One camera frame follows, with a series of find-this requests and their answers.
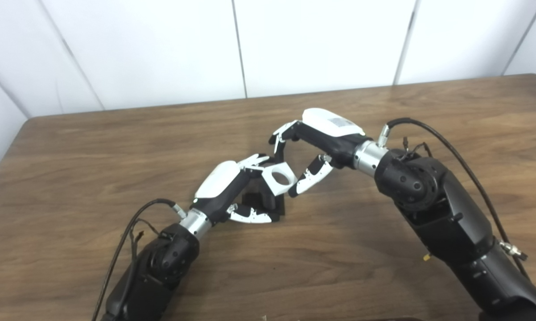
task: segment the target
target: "wooden table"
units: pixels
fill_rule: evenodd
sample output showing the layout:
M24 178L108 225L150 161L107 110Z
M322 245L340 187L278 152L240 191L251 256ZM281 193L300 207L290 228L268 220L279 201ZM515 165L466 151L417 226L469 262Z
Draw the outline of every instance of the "wooden table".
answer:
M89 320L138 207L167 197L188 208L219 162L270 152L270 134L309 107L370 136L399 116L437 128L530 255L536 283L536 75L519 75L33 118L0 164L0 321ZM483 204L433 137L401 126L390 146L402 136L429 142ZM301 142L287 148L296 173L316 153ZM476 320L455 277L435 259L423 262L425 249L366 175L336 170L286 206L280 223L213 228L163 320ZM158 227L177 219L165 206L145 217ZM126 246L111 286L128 260Z

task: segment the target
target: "black object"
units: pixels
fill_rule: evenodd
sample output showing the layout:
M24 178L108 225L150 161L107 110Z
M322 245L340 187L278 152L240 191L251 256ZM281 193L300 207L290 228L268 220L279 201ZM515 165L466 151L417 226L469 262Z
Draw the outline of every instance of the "black object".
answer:
M125 239L127 239L127 235L131 233L133 230L133 227L135 224L137 224L137 221L139 221L139 216L145 211L148 207L155 205L155 204L166 204L173 208L176 203L174 201L171 201L170 199L165 198L158 198L154 199L145 205L141 206L139 210L133 215L131 220L129 220L129 223L127 227L125 228L125 232L123 235L121 235L120 242L117 244L117 249L115 250L115 253L113 254L113 258L111 259L111 263L109 263L109 268L107 269L107 273L105 275L105 278L103 279L103 284L101 286L101 291L99 292L99 297L97 299L97 303L95 304L93 317L91 317L91 321L97 320L97 315L99 313L99 309L101 308L101 303L103 302L103 297L105 296L105 291L107 290L107 285L109 285L109 279L111 278L111 274L113 273L113 268L115 268L115 263L117 262L117 258L119 257L119 254L121 252L121 248L124 245Z
M199 254L199 241L186 228L175 223L140 252L106 300L102 321L159 321L181 279ZM133 284L126 291L129 270L135 268Z
M480 191L480 195L482 195L482 198L484 199L484 203L486 203L486 206L488 207L488 210L490 211L490 215L492 215L492 219L494 220L494 223L496 224L496 228L498 229L498 233L500 234L500 237L502 237L502 240L509 243L510 241L508 239L508 235L506 231L504 230L504 227L502 226L502 222L500 221L500 217L498 217L498 213L496 212L496 209L494 208L492 201L490 201L490 196L488 196L488 193L486 193L484 187L482 186L480 181L478 181L478 178L476 177L476 175L474 175L474 172L470 169L470 166L468 166L464 158L460 156L460 154L458 153L458 150L456 150L456 148L454 148L454 146L452 146L452 144L450 144L450 142L444 136L442 136L441 133L437 132L437 130L435 130L431 126L421 121L418 121L416 119L412 119L408 117L397 118L397 119L391 120L390 122L387 122L386 126L388 126L388 128L394 128L395 126L399 124L413 124L413 125L419 126L420 128L423 128L427 132L430 132L434 137L437 137L437 139L441 141L441 143L445 145L445 147L448 148L448 150L450 150L450 152L452 153L452 155L454 155L456 160L458 160L462 168L464 168L464 171L466 171L470 179L472 179L472 182L474 183L474 185L476 185L476 188L478 189L478 191ZM521 272L521 274L525 276L527 279L529 279L528 273L525 271L524 265L522 264L520 258L518 256L514 256L513 260L516 266L518 267L519 271Z
M375 172L429 252L443 260L483 310L480 318L536 321L536 287L506 257L490 221L451 171L427 157L391 150Z
M266 213L272 222L280 221L280 216L286 215L284 195L274 196L268 184L262 180L256 193L244 193L242 205L250 206L259 213Z

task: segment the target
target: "robotic arm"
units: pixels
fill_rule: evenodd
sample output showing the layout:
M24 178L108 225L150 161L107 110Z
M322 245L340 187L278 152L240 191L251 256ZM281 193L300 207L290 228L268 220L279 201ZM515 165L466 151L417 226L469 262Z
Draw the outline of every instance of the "robotic arm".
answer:
M296 178L286 163L262 167L269 162L274 161L254 154L238 163L220 163L195 193L187 213L170 204L181 221L164 228L130 264L107 297L102 321L160 320L199 254L199 241L216 224L229 219L241 223L278 221L284 208L275 201L276 195L288 189L274 180L272 172L284 174L291 184ZM244 204L232 203L252 179L260 177L260 193L245 194Z
M270 138L276 159L284 160L286 140L304 140L321 149L289 190L291 197L318 183L332 168L349 167L374 178L429 252L443 260L482 313L481 321L536 321L536 287L506 254L525 254L492 234L490 221L455 175L441 162L408 150L385 147L392 125L374 142L353 122L319 108L290 122Z

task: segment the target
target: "silver metal joint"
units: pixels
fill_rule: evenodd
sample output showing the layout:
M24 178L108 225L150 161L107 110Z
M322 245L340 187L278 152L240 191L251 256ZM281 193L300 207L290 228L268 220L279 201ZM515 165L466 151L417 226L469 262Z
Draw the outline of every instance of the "silver metal joint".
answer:
M357 170L374 177L379 161L388 151L387 148L378 146L373 140L366 140L355 150L353 165Z
M205 213L196 209L190 209L187 217L182 219L179 225L193 233L198 240L201 240L205 233L213 227Z
M227 209L227 213L228 214L231 214L233 213L234 211L236 211L238 209L238 204L232 204L229 206L229 208Z
M387 124L383 126L383 129L381 130L381 134L379 135L379 138L377 139L377 146L380 148L384 148L387 144L387 140L389 138L389 134L391 132L391 129Z
M328 162L328 163L331 162L331 156L329 156L327 154L319 155L319 159L321 159L324 162Z
M173 210L179 215L181 219L185 219L187 217L187 213L185 213L185 211L181 209L181 206L175 204L175 206L173 206Z
M498 244L500 244L502 250L504 250L504 252L510 256L516 256L517 258L521 258L521 260L524 261L528 258L528 256L522 251L520 251L514 244L510 244L502 240L498 240Z

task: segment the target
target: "black cable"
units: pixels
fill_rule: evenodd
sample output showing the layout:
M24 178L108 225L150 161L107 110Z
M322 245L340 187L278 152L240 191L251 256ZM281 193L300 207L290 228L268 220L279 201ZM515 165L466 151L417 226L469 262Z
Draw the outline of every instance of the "black cable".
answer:
M166 205L169 205L170 207L175 206L174 201L171 201L169 199L164 199L164 198L158 198L158 199L154 199L151 202L143 205L141 207L141 209L139 209L137 211L137 213L135 213L135 215L133 215L133 217L129 221L127 227L125 228L125 232L121 236L119 244L117 244L117 249L115 250L115 254L113 254L113 258L111 259L111 262L109 263L109 268L107 269L105 279L103 280L103 283L101 285L101 291L99 292L99 297L97 299L97 303L95 304L95 309L94 309L93 317L91 317L91 321L95 321L97 319L99 309L101 309L101 303L103 302L103 297L105 296L105 291L107 290L107 285L109 284L109 278L111 277L111 273L113 272L113 268L115 268L115 263L117 262L117 258L118 258L119 254L121 252L121 248L124 245L125 239L129 235L129 231L132 229L132 227L136 223L136 220L139 218L141 213L143 213L143 211L145 211L149 206L154 205L154 204L166 204Z
M127 277L127 281L125 282L124 292L123 294L121 294L120 302L117 305L117 313L113 316L112 321L117 320L121 316L121 313L123 312L122 309L125 304L125 299L127 299L129 291L131 290L133 282L135 281L135 273L137 271L137 244L143 236L143 231L139 232L137 237L133 238L133 228L135 228L135 225L137 224L137 222L139 222L139 220L140 219L137 219L137 221L135 221L135 223L133 224L131 230L129 230L129 239L131 240L131 264L129 265L129 275Z
M403 156L399 157L400 160L406 159L407 157L413 157L419 148L424 148L425 152L429 155L429 157L433 157L433 153L431 152L431 148L429 148L429 145L427 145L426 142L422 142L421 144L418 144L415 146L415 148L412 149L412 151L409 152L409 142L407 137L403 137L403 149L405 150L405 153Z
M452 155L454 155L454 157L458 160L460 165L462 165L462 168L464 168L464 170L466 171L470 179L472 179L478 191L480 191L480 195L482 195L482 198L484 199L484 203L486 203L486 206L488 207L488 210L490 210L490 214L492 215L492 219L494 219L494 223L496 224L496 228L498 229L498 232L500 233L500 237L502 237L502 240L504 240L504 242L509 243L510 241L508 239L508 235L506 234L506 231L504 230L504 227L502 226L502 222L500 222L498 213L496 212L494 205L492 205L492 201L490 201L490 197L488 196L488 193L486 193L484 187L482 187L482 184L480 184L480 181L478 181L478 179L476 178L476 175L474 175L474 172L470 169L470 166L466 164L466 161L464 160L464 158L462 158L462 156L460 156L460 154L454 148L454 146L452 146L452 144L450 144L450 142L448 142L448 140L446 140L446 138L442 136L442 134L437 132L434 128L418 120L415 120L412 118L397 118L397 119L391 120L390 122L387 122L387 126L389 126L389 128L393 128L394 126L397 126L399 124L414 124L416 126L423 128L427 132L430 132L431 134L433 134L433 136L437 137L438 140L440 140L441 143L445 145L445 147L448 148L448 150L450 150ZM526 272L521 260L517 258L516 256L513 256L512 258L516 266L518 267L520 273L523 276L525 276L527 279L529 279L528 273Z
M157 229L156 229L151 223L149 223L148 221L146 221L146 220L144 220L144 219L142 219L142 218L138 218L137 221L135 222L135 224L137 224L137 222L143 222L143 223L145 223L147 226L149 226L149 228L151 229L151 231L152 231L153 233L155 233L157 236L160 235L160 234L159 234L159 231L157 231Z

